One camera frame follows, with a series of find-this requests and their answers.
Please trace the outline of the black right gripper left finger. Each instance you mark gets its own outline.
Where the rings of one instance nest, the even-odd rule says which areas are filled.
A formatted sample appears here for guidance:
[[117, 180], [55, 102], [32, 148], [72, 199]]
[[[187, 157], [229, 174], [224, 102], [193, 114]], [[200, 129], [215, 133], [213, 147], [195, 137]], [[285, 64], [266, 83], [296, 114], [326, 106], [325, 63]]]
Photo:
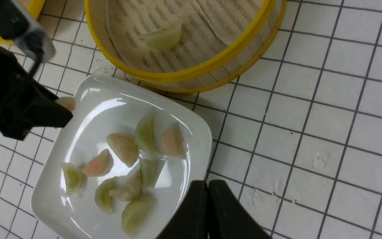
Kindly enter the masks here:
[[192, 181], [182, 203], [157, 238], [206, 239], [207, 205], [207, 184], [204, 181]]

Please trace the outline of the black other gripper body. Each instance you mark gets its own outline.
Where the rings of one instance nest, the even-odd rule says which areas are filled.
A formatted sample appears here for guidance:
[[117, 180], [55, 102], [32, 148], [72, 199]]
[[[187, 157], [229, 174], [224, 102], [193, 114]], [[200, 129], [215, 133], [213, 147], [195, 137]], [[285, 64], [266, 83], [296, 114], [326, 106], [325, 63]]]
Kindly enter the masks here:
[[40, 62], [26, 71], [12, 52], [0, 47], [0, 132], [24, 140], [34, 127], [63, 128], [73, 118], [58, 96], [33, 77]]

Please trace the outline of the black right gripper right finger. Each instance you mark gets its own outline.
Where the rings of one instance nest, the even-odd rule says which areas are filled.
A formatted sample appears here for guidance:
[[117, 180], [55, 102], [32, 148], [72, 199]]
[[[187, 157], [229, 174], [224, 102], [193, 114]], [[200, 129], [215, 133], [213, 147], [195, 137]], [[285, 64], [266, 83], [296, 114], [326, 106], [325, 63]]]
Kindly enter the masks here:
[[223, 180], [208, 183], [209, 239], [270, 239]]

